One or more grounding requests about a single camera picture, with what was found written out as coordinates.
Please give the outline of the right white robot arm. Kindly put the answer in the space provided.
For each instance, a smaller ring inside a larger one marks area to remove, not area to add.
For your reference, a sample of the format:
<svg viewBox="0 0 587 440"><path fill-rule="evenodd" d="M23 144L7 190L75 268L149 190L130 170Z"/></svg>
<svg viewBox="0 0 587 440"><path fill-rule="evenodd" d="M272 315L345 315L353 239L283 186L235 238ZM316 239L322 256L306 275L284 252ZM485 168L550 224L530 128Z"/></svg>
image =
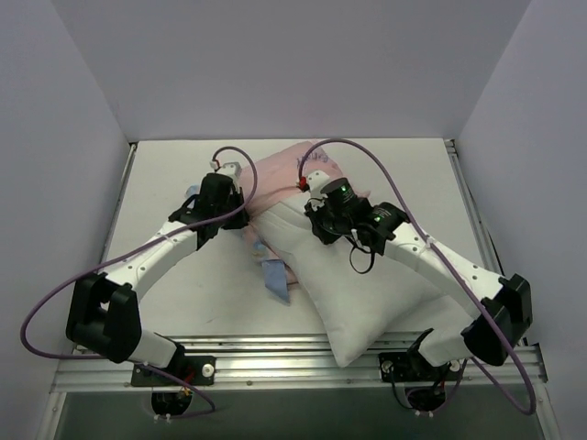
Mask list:
<svg viewBox="0 0 587 440"><path fill-rule="evenodd" d="M425 379L440 366L475 357L501 366L532 324L529 282L484 269L419 229L391 203L373 205L346 178L316 171L298 182L309 194L305 215L325 245L345 237L367 253L394 260L452 298L469 316L466 324L428 329L408 350L407 367Z"/></svg>

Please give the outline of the white pillow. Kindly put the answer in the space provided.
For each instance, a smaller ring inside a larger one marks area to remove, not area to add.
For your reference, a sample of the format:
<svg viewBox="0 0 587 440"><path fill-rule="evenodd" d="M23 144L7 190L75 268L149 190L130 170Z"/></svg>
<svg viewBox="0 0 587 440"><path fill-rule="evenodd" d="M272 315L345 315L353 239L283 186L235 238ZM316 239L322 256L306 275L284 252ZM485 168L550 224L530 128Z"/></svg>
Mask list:
<svg viewBox="0 0 587 440"><path fill-rule="evenodd" d="M367 274L349 264L343 238L322 244L304 214L302 194L259 199L249 205L254 231L307 291L327 332L339 367L360 357L391 324L418 305L443 296L400 263L382 258Z"/></svg>

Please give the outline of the blue and pink printed pillowcase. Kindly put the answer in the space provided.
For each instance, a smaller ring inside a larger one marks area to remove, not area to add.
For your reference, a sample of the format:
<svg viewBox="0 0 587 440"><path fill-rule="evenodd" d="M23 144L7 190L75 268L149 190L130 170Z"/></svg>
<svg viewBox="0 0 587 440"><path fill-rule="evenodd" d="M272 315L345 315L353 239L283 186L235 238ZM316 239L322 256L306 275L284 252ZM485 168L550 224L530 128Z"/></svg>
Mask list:
<svg viewBox="0 0 587 440"><path fill-rule="evenodd" d="M301 193L297 187L299 165L303 156L314 144L313 141L298 142L255 163L258 185L251 202L247 205L247 212L251 219ZM313 171L322 171L333 179L343 176L342 169L322 148L317 148L308 154L304 172ZM247 242L253 257L262 267L266 289L288 303L290 301L289 287L297 283L292 270L271 249L253 225L244 228L242 237Z"/></svg>

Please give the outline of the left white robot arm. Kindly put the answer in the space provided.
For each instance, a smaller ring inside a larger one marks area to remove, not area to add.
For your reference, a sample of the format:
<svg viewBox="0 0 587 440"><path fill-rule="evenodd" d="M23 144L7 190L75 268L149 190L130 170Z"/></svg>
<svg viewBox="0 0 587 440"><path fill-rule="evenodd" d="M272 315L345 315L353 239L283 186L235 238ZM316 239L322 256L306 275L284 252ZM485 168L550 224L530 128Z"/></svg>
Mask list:
<svg viewBox="0 0 587 440"><path fill-rule="evenodd" d="M139 303L147 291L182 259L201 249L219 229L240 229L249 217L234 163L204 176L199 192L168 217L148 247L75 282L66 336L115 363L152 365L164 384L185 372L183 350L169 338L145 330Z"/></svg>

